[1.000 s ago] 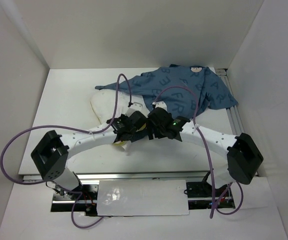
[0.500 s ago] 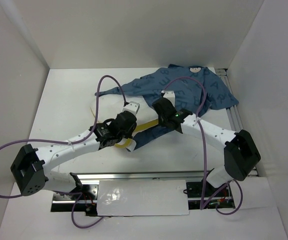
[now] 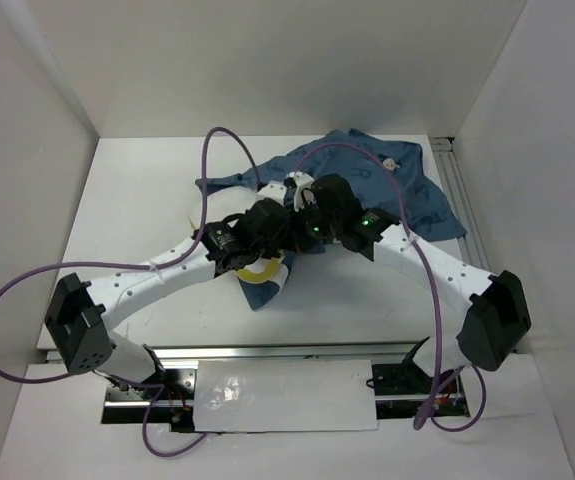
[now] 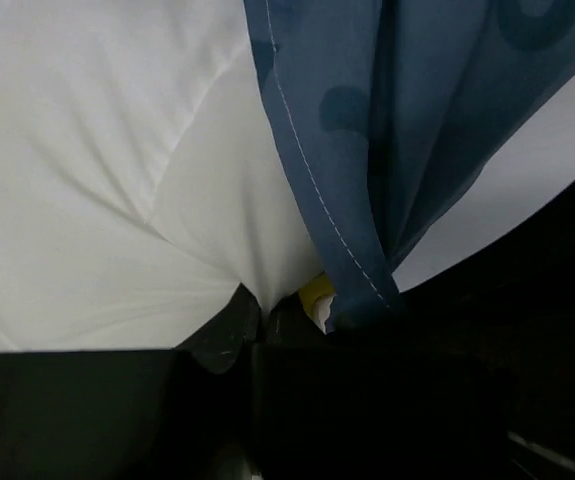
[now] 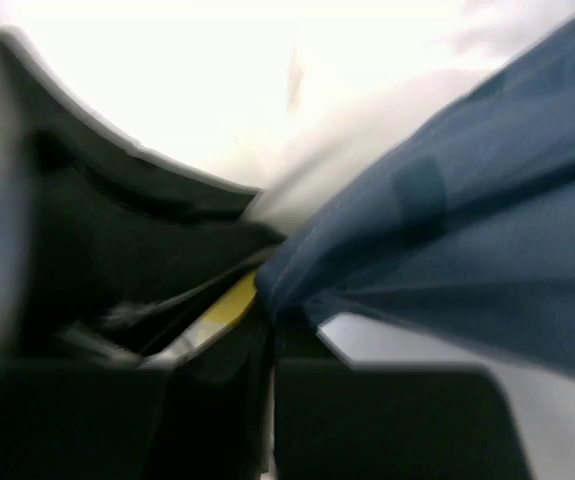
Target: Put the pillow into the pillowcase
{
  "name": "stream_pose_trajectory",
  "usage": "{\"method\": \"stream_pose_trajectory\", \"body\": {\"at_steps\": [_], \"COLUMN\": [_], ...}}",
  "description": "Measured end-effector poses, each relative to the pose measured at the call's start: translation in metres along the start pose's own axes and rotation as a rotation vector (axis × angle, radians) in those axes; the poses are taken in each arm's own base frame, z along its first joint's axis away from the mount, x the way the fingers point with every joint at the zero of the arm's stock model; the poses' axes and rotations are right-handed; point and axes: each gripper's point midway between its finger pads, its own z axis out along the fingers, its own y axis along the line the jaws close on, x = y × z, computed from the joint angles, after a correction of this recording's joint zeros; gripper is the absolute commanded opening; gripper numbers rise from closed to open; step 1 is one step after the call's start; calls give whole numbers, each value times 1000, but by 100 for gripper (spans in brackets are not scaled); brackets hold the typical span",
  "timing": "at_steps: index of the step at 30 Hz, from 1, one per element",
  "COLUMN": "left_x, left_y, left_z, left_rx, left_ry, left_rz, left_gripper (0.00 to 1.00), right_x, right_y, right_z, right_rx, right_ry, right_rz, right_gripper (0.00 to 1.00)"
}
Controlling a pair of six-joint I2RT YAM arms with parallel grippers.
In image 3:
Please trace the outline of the white pillow with yellow edge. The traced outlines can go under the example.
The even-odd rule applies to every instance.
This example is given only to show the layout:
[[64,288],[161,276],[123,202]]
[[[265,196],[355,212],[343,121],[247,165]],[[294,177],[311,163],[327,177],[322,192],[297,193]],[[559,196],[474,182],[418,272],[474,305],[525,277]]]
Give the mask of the white pillow with yellow edge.
[[[242,186],[228,187],[207,197],[207,222],[223,220],[228,215],[242,214],[260,197]],[[293,255],[280,252],[278,257],[260,258],[234,272],[252,310],[259,310],[277,296],[291,272]]]

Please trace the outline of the blue cartoon print pillowcase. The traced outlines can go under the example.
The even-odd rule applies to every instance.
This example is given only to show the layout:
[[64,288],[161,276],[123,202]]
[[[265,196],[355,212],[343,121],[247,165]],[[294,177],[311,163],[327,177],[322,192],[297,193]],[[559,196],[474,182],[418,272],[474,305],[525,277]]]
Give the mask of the blue cartoon print pillowcase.
[[408,225],[429,242],[464,236],[467,230],[453,213],[443,191],[423,169],[423,148],[407,141],[381,140],[358,130],[334,130],[282,156],[275,156],[241,173],[206,180],[209,195],[230,187],[256,188],[281,182],[304,161],[304,172],[317,179],[328,174],[345,178],[362,206],[400,214],[395,190],[385,174],[390,171],[402,190]]

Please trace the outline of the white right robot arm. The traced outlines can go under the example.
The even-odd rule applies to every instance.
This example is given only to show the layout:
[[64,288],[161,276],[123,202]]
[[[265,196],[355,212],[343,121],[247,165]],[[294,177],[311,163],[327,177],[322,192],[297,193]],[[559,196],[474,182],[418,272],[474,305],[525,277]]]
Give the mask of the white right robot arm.
[[337,174],[313,179],[293,172],[299,228],[316,241],[337,241],[347,250],[388,266],[430,291],[462,318],[458,333],[439,330],[407,354],[403,379],[415,392],[438,378],[473,365],[494,372],[531,327],[520,279],[504,270],[494,275],[431,245],[380,208],[364,208],[347,180]]

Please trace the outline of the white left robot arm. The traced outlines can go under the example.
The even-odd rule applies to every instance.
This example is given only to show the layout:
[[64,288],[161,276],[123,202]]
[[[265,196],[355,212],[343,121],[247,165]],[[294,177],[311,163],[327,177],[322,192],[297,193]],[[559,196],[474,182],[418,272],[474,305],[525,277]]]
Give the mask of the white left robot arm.
[[145,307],[194,284],[275,254],[287,236],[288,210],[271,199],[242,214],[206,223],[189,238],[136,269],[83,281],[71,273],[57,284],[45,326],[71,375],[93,370],[129,385],[143,399],[164,387],[154,352],[118,334],[117,327]]

